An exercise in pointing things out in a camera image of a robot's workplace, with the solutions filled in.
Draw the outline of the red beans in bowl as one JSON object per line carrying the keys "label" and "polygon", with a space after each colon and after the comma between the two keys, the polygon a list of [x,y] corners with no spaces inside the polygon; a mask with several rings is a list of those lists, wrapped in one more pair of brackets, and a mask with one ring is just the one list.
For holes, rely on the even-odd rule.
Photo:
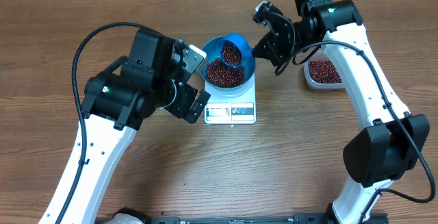
{"label": "red beans in bowl", "polygon": [[220,58],[215,58],[207,64],[205,69],[206,80],[220,88],[234,88],[245,82],[245,68],[227,66]]}

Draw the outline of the red beans in scoop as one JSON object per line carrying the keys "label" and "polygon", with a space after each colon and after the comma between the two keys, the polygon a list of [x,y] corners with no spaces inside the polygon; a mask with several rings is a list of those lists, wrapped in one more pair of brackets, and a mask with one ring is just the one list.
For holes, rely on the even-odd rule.
{"label": "red beans in scoop", "polygon": [[237,66],[242,63],[242,54],[232,42],[226,41],[221,48],[223,61],[229,66]]}

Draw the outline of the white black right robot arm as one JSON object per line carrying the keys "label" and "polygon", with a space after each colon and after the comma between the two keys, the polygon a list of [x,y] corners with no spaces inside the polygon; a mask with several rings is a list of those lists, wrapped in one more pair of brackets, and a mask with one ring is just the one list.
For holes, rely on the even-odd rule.
{"label": "white black right robot arm", "polygon": [[412,115],[387,81],[369,45],[363,18],[351,0],[294,0],[301,21],[292,22],[272,3],[260,3],[254,22],[269,32],[252,51],[271,61],[276,74],[321,51],[334,65],[352,101],[359,133],[344,147],[348,178],[323,213],[295,214],[294,223],[386,223],[372,208],[417,163],[430,131],[423,114]]}

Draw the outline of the white digital kitchen scale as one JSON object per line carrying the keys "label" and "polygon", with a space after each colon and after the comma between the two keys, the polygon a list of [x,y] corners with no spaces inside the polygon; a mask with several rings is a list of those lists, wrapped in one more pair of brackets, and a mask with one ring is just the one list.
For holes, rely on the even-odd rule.
{"label": "white digital kitchen scale", "polygon": [[211,95],[204,109],[208,125],[252,125],[257,120],[255,76],[237,88],[217,88],[205,82]]}

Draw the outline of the clear plastic bean container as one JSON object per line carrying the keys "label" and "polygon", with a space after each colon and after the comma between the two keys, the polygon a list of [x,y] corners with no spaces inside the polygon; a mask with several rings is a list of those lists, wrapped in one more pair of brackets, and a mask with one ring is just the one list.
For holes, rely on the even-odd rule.
{"label": "clear plastic bean container", "polygon": [[309,62],[310,61],[320,61],[320,60],[329,60],[326,55],[322,53],[321,50],[318,50],[311,58],[305,62],[304,64],[304,74],[305,79],[307,81],[308,87],[314,90],[341,90],[344,89],[344,84],[341,82],[340,84],[320,84],[313,81],[309,74]]}

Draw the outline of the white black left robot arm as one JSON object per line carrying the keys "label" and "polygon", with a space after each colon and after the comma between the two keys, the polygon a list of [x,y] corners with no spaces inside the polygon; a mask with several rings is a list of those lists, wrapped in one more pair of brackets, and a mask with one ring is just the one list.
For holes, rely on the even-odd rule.
{"label": "white black left robot arm", "polygon": [[128,56],[91,77],[67,165],[41,223],[93,223],[115,168],[144,119],[165,109],[195,123],[210,95],[187,82],[207,54],[182,39],[139,29]]}

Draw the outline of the red adzuki beans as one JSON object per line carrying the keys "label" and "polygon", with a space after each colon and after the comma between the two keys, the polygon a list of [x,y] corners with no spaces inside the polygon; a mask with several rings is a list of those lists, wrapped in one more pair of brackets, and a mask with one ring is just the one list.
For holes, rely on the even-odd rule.
{"label": "red adzuki beans", "polygon": [[309,74],[313,81],[320,84],[340,84],[339,73],[330,60],[310,61]]}

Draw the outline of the teal plastic bowl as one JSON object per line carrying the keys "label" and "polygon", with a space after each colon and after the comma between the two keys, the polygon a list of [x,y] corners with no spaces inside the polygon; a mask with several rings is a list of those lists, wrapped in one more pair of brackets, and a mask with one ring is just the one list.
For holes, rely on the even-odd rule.
{"label": "teal plastic bowl", "polygon": [[[219,58],[219,53],[217,52],[216,45],[222,37],[223,36],[211,39],[206,45],[203,46],[202,50],[207,54],[207,59],[208,59],[207,64],[212,62],[215,58]],[[213,86],[215,89],[218,89],[218,90],[233,91],[233,90],[237,90],[238,88],[242,88],[244,86],[244,84],[249,82],[249,79],[253,76],[253,74],[255,72],[256,61],[255,61],[254,68],[250,68],[249,66],[243,66],[245,68],[245,82],[237,87],[234,87],[234,88],[220,88],[220,87],[217,87],[217,86],[209,83],[205,78],[206,66],[201,71],[201,76],[203,77],[203,79],[206,81],[207,84]]]}

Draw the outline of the blue plastic measuring scoop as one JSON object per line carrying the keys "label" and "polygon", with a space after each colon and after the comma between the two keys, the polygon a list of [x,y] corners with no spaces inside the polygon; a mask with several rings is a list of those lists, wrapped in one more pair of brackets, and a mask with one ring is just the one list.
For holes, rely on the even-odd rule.
{"label": "blue plastic measuring scoop", "polygon": [[246,39],[242,35],[236,33],[231,33],[226,36],[223,36],[216,45],[217,52],[219,53],[219,58],[222,60],[222,62],[224,61],[221,56],[221,48],[226,41],[235,44],[242,54],[242,63],[240,65],[230,66],[230,67],[232,68],[238,68],[241,66],[249,66],[250,68],[255,67],[255,58],[252,55],[252,48],[249,46]]}

